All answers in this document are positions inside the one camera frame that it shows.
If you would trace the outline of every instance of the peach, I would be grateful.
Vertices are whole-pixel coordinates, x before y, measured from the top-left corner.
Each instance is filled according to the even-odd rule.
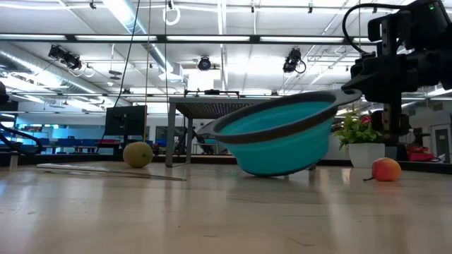
[[[397,181],[402,174],[399,163],[393,159],[380,158],[372,164],[372,177],[364,181],[376,179],[377,181]]]

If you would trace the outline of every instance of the white flower pot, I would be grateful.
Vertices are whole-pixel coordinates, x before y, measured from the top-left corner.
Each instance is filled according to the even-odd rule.
[[[385,155],[383,143],[349,144],[348,151],[354,167],[372,168],[374,160]]]

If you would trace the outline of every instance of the potted plant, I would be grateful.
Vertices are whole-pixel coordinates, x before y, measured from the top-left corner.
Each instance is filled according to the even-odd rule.
[[[354,167],[372,167],[374,160],[385,156],[385,145],[381,134],[372,128],[371,118],[361,119],[355,114],[347,114],[339,124],[340,130],[334,134],[340,138],[340,148],[348,146],[350,160]]]

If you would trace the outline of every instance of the green plant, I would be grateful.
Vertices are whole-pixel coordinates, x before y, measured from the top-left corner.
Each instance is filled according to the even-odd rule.
[[[334,135],[340,137],[340,147],[359,143],[380,143],[381,134],[372,128],[370,120],[362,121],[355,114],[345,115],[345,120],[339,124],[341,128]]]

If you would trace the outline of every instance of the computer monitor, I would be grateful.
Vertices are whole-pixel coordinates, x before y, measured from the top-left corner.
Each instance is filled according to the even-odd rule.
[[[147,106],[116,107],[107,109],[105,135],[143,135],[146,125]]]

